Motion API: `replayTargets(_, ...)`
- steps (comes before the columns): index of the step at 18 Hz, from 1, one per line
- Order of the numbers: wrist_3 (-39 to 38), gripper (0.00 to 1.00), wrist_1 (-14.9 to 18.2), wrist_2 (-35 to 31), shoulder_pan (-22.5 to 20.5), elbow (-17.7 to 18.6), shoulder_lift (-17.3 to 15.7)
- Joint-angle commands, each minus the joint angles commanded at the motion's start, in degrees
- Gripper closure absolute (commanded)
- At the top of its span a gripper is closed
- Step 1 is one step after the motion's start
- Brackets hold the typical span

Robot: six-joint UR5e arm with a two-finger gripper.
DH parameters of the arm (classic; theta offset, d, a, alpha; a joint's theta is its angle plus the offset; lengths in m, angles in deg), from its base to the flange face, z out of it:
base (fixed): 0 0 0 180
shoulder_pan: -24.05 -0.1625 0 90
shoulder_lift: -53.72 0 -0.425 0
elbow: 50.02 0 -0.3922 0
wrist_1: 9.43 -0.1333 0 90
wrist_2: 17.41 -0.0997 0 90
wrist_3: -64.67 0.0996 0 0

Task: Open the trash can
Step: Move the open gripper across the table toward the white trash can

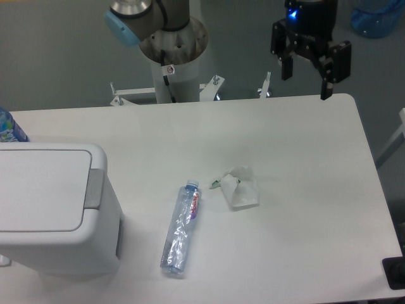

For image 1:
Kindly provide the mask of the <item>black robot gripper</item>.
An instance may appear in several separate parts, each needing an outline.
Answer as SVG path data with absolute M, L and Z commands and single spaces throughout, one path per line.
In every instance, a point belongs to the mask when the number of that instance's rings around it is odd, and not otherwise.
M 296 54 L 321 69 L 320 98 L 333 94 L 333 85 L 351 75 L 352 44 L 343 41 L 332 45 L 336 22 L 336 1 L 285 1 L 285 18 L 272 25 L 271 53 L 282 68 L 282 80 L 293 75 Z

